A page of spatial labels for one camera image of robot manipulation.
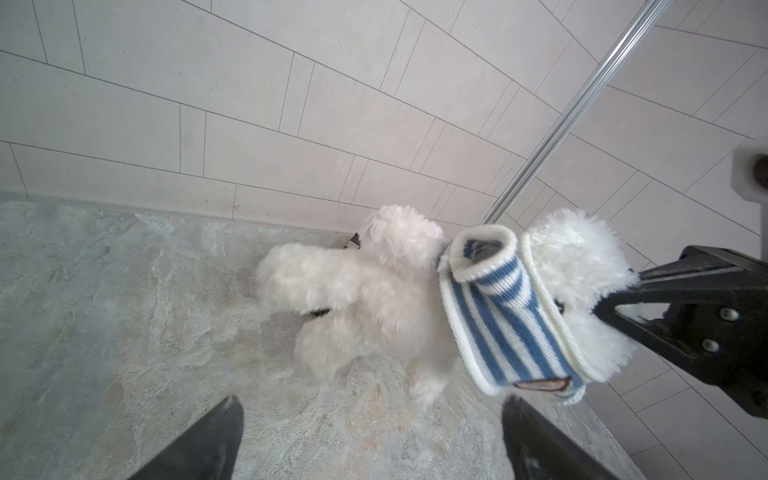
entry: stone textured floor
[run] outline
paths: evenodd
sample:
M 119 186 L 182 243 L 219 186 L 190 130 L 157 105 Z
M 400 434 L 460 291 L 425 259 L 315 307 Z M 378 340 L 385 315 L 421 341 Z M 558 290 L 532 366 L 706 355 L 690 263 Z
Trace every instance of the stone textured floor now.
M 461 368 L 412 411 L 398 360 L 330 385 L 293 364 L 305 320 L 253 299 L 268 249 L 347 235 L 0 203 L 0 478 L 125 478 L 229 394 L 235 478 L 511 478 L 499 399 Z M 643 478 L 584 404 L 531 400 L 622 478 Z

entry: tiled wall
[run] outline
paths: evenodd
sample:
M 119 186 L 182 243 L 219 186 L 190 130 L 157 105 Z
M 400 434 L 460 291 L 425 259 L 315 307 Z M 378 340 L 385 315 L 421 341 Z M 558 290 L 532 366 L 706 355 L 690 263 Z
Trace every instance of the tiled wall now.
M 0 191 L 476 225 L 642 0 L 7 0 Z
M 766 26 L 765 0 L 674 0 L 502 223 L 579 207 L 636 270 L 689 244 L 758 257 L 760 208 L 730 188 L 730 152 L 768 138 Z M 649 480 L 766 477 L 768 420 L 650 350 L 588 402 Z

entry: silver bolt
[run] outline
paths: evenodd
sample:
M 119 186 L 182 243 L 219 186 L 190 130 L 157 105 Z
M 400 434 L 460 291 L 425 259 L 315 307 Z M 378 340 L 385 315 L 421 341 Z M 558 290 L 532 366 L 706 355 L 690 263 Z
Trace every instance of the silver bolt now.
M 739 319 L 739 313 L 732 308 L 728 308 L 728 307 L 721 308 L 720 318 L 728 322 L 735 322 Z
M 715 353 L 720 349 L 720 344 L 712 339 L 704 339 L 701 341 L 701 348 L 708 351 L 709 353 Z

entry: plush toy leg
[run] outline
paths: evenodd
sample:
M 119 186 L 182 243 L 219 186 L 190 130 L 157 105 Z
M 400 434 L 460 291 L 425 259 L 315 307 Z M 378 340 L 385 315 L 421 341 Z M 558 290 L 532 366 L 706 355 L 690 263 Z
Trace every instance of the plush toy leg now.
M 415 406 L 426 408 L 437 399 L 448 384 L 455 362 L 455 356 L 409 361 L 406 388 Z
M 341 310 L 356 300 L 365 269 L 357 251 L 281 245 L 257 269 L 259 298 L 283 312 Z
M 304 323 L 293 357 L 317 379 L 328 381 L 336 370 L 373 351 L 373 345 L 364 340 L 354 309 L 348 308 Z

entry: teddy bear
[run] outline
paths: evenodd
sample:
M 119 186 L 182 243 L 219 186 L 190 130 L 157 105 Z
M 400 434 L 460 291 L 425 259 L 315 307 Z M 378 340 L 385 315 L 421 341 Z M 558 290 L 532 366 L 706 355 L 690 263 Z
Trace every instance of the teddy bear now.
M 272 310 L 329 309 L 304 323 L 293 351 L 321 381 L 359 356 L 407 359 L 406 391 L 426 408 L 461 358 L 487 395 L 516 388 L 576 402 L 634 351 L 592 313 L 637 282 L 596 217 L 559 210 L 520 238 L 481 225 L 449 240 L 413 208 L 387 206 L 359 238 L 359 250 L 280 245 L 257 268 L 257 295 Z

